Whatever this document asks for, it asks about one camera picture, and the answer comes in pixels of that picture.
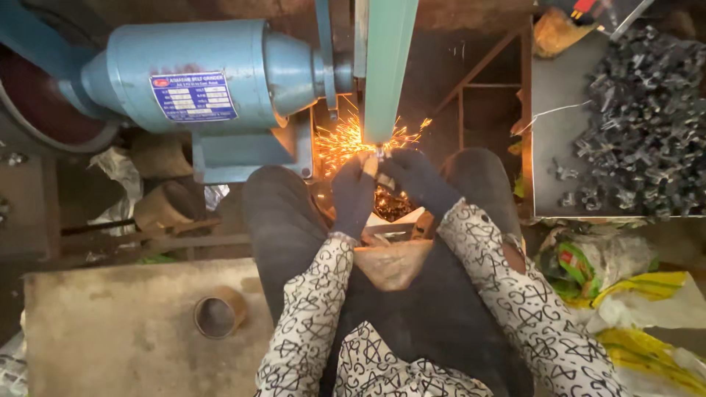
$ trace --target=pile of metal parts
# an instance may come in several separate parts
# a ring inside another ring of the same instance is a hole
[[[590,76],[590,127],[574,144],[590,164],[560,204],[630,215],[706,215],[706,45],[629,30]],[[557,170],[557,177],[577,177]]]
[[[406,194],[395,195],[387,189],[378,186],[375,190],[374,212],[388,222],[395,222],[401,217],[416,210],[417,207]]]

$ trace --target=red label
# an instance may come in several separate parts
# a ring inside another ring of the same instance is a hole
[[[574,9],[582,13],[587,13],[588,11],[591,11],[591,7],[593,7],[595,2],[596,0],[578,0],[576,1],[576,4],[574,4]]]
[[[561,252],[561,260],[566,262],[566,263],[571,263],[571,259],[573,259],[573,255],[569,251],[562,251]]]

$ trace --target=rusty metal frame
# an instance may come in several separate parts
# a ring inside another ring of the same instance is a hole
[[[493,47],[488,54],[486,54],[483,59],[476,64],[476,66],[471,69],[468,74],[461,79],[461,81],[456,84],[456,86],[451,90],[448,95],[434,108],[433,112],[431,115],[436,115],[438,114],[446,105],[448,105],[451,100],[455,97],[458,101],[458,145],[459,149],[464,148],[464,142],[463,142],[463,121],[464,121],[464,112],[463,112],[463,90],[465,88],[519,88],[521,85],[517,83],[510,83],[510,84],[476,84],[476,83],[471,83],[471,81],[476,78],[485,68],[490,64],[493,59],[495,59],[498,54],[500,54],[518,35],[522,33],[523,30],[526,27],[523,25],[520,25],[518,28],[512,29],[510,32],[508,32],[505,37],[503,37],[502,40],[498,42],[498,44]]]
[[[521,82],[483,84],[471,83],[516,37],[520,38],[520,63]],[[525,190],[520,217],[531,218],[534,214],[534,187],[532,185],[532,16],[527,16],[526,21],[519,23],[511,30],[493,49],[486,54],[476,66],[451,90],[448,95],[434,108],[432,116],[438,114],[454,98],[458,101],[458,143],[459,149],[464,148],[463,142],[463,90],[465,88],[519,88],[521,89],[520,101],[522,102],[522,125],[528,125],[522,133],[522,187]]]
[[[532,43],[534,42],[532,17],[527,17],[520,33],[520,63],[522,75],[522,188],[524,198],[519,216],[530,219],[534,216],[534,181],[532,171]]]

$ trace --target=blue motor housing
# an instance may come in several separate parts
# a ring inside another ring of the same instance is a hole
[[[318,51],[271,32],[264,20],[127,25],[115,30],[106,50],[83,67],[81,81],[97,104],[148,131],[237,134],[242,128],[285,127],[289,115],[325,97],[325,73],[335,73],[337,93],[350,93],[350,61],[338,60],[335,71],[326,71]],[[170,119],[155,96],[154,76],[205,72],[223,73],[237,117]]]

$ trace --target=black and white patterned clothing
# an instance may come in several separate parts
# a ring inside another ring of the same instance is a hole
[[[439,235],[464,264],[473,285],[535,378],[557,396],[629,396],[605,349],[574,326],[534,264],[526,274],[505,260],[503,235],[485,211],[462,198],[445,215]],[[505,236],[518,247],[517,239]],[[355,241],[332,233],[309,269],[285,285],[285,309],[256,376],[257,396],[316,396],[345,299]],[[368,322],[343,342],[335,394],[492,396],[482,382],[428,360],[395,356]]]

